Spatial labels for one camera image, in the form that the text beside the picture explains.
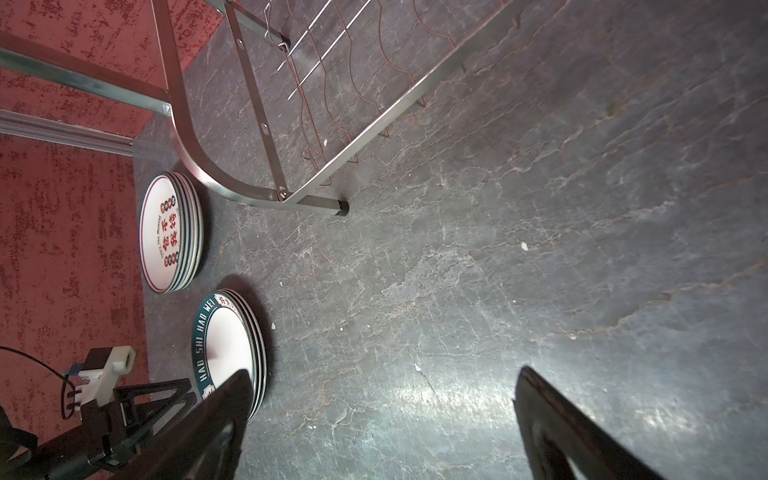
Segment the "black cable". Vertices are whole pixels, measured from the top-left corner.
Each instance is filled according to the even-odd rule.
[[[49,372],[53,373],[58,378],[60,378],[62,380],[62,382],[63,382],[61,384],[61,417],[64,420],[69,420],[74,415],[74,409],[72,409],[72,411],[69,413],[69,415],[66,415],[65,408],[64,408],[64,396],[65,396],[65,393],[66,393],[66,390],[67,390],[67,385],[69,385],[72,388],[72,391],[75,391],[74,383],[72,383],[70,381],[69,374],[62,375],[61,373],[57,372],[56,370],[54,370],[50,366],[48,366],[45,363],[41,362],[40,360],[36,359],[34,356],[29,355],[28,353],[24,353],[21,350],[12,349],[9,346],[3,346],[3,345],[0,345],[0,350],[6,350],[8,352],[15,353],[17,355],[21,355],[21,356],[23,356],[23,357],[25,357],[27,359],[30,359],[32,362],[35,362],[35,363],[45,367],[46,369],[48,369]]]

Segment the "wire rack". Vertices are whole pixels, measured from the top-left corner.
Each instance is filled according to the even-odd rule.
[[[291,88],[283,100],[300,104],[296,120],[303,145],[300,156],[311,174],[319,174],[398,96],[414,88],[435,60],[455,51],[475,33],[476,25],[504,7],[500,0],[475,5],[424,0],[269,0],[260,17],[268,28],[289,31],[294,37],[289,44],[284,41],[287,37],[265,32],[264,42],[282,58],[270,82],[286,81]],[[463,64],[459,68],[466,73]],[[428,102],[420,97],[413,104],[426,108]],[[389,126],[377,134],[389,138]],[[346,162],[359,163],[358,152]],[[317,186],[330,183],[328,176]]]
[[[389,125],[411,106],[428,108],[432,89],[455,71],[465,70],[463,62],[472,52],[519,26],[520,14],[533,2],[261,1],[266,4],[254,14],[240,3],[205,0],[227,18],[274,187],[247,184],[229,175],[200,145],[167,0],[151,0],[165,89],[3,31],[0,67],[166,116],[184,166],[205,187],[229,200],[343,216],[349,212],[347,202],[316,197],[314,191],[327,185],[347,162],[360,162],[359,152],[376,136],[389,137]],[[284,111],[290,111],[291,102],[300,104],[294,130],[300,135],[299,156],[308,165],[304,177],[309,178],[296,190],[288,188],[241,27],[261,35],[270,55],[279,55],[270,81],[290,86]]]

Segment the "black rubber foot cap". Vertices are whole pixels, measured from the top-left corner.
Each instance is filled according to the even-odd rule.
[[[339,200],[339,217],[346,217],[346,215],[349,213],[349,202],[346,202],[344,200]]]

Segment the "dish rack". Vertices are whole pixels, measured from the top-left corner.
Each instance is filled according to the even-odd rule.
[[[291,8],[290,0],[285,0],[286,10],[290,17],[294,21],[302,22],[305,25],[304,33],[296,42],[291,42],[288,37],[277,31],[273,24],[270,24],[272,23],[271,17],[273,14],[272,0],[268,0],[262,12],[263,20],[238,3],[228,0],[205,0],[226,16],[234,39],[237,57],[240,60],[240,67],[242,68],[245,85],[250,96],[250,103],[256,115],[267,163],[269,164],[270,173],[274,181],[274,187],[261,187],[246,184],[221,170],[200,146],[192,125],[192,117],[187,101],[187,92],[184,88],[184,80],[182,78],[167,0],[151,1],[166,81],[165,89],[2,31],[0,31],[0,67],[9,68],[24,74],[31,74],[45,80],[68,85],[92,94],[165,115],[168,119],[174,147],[184,166],[205,187],[222,197],[239,204],[255,207],[317,212],[340,216],[348,214],[349,204],[347,202],[332,198],[316,197],[311,195],[311,193],[318,187],[327,184],[326,182],[329,181],[331,176],[344,164],[347,162],[357,162],[357,154],[373,138],[378,135],[388,137],[387,127],[412,105],[417,104],[425,108],[426,104],[422,100],[425,94],[433,89],[441,80],[447,78],[455,69],[463,68],[462,62],[472,52],[487,45],[493,38],[497,38],[499,34],[519,26],[520,14],[533,2],[533,0],[511,0],[509,2],[499,0],[498,6],[494,8],[490,15],[478,22],[462,40],[456,41],[451,35],[439,31],[435,26],[427,25],[427,22],[423,19],[423,12],[417,7],[415,0],[405,0],[406,2],[410,1],[412,4],[415,24],[432,37],[444,41],[450,47],[448,53],[444,54],[435,66],[420,78],[416,78],[409,69],[396,65],[384,47],[382,42],[382,13],[385,6],[382,4],[382,0],[366,0],[351,18],[345,18],[342,14],[342,9],[339,8],[340,0],[326,0],[324,6],[311,22],[308,21],[308,18],[297,15]],[[371,101],[361,93],[356,84],[352,67],[353,37],[349,29],[366,8],[373,8],[374,6],[379,9],[379,52],[374,52],[372,55],[383,56],[386,67],[399,75],[405,76],[410,83],[410,87],[386,107],[379,105],[377,101]],[[315,41],[313,30],[319,27],[318,18],[323,14],[335,15],[337,17],[336,21],[341,28],[335,41],[321,53]],[[304,149],[302,157],[311,162],[315,167],[315,172],[308,181],[295,190],[288,188],[241,28],[248,28],[262,36],[269,48],[272,48],[276,55],[283,57],[282,64],[278,70],[287,67],[287,71],[290,73],[290,77],[295,84],[295,90],[288,99],[291,99],[295,94],[301,97],[300,125],[303,139],[306,142],[306,149]],[[352,132],[350,127],[345,127],[339,117],[334,115],[329,109],[324,87],[323,103],[325,112],[323,114],[327,115],[333,127],[345,139],[345,145],[341,151],[328,159],[314,121],[315,114],[306,99],[304,88],[307,79],[318,68],[327,77],[327,56],[334,48],[337,48],[337,45],[343,44],[341,42],[343,38],[346,38],[349,44],[349,63],[346,70],[349,72],[349,79],[353,90],[361,101],[376,110],[376,117],[361,131]],[[313,47],[312,50],[316,56],[314,66],[306,74],[300,74],[296,65],[296,59],[294,58],[297,47],[303,42],[305,47],[307,45]]]

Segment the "dark marble surface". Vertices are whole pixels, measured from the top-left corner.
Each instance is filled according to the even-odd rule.
[[[422,73],[445,43],[424,39],[409,2],[383,3],[383,43],[410,45],[393,61]],[[420,8],[460,38],[493,2],[459,3]],[[353,64],[384,105],[408,80],[374,55],[377,8],[351,28]],[[762,478],[767,15],[765,2],[539,1],[321,189],[349,199],[347,218],[199,189],[197,278],[145,288],[151,378],[191,376],[191,315],[233,286],[258,312],[270,367],[238,478],[529,478],[512,405],[524,364],[668,478]],[[301,31],[282,2],[273,21]],[[313,171],[300,101],[285,100],[280,57],[247,40],[296,188]],[[329,109],[354,134],[375,112],[350,94],[339,46]],[[311,54],[296,53],[300,70]],[[186,82],[210,156],[269,186],[226,25]],[[314,108],[322,86],[308,82]],[[316,123],[332,155],[343,133]],[[172,167],[155,118],[136,142],[139,199]]]

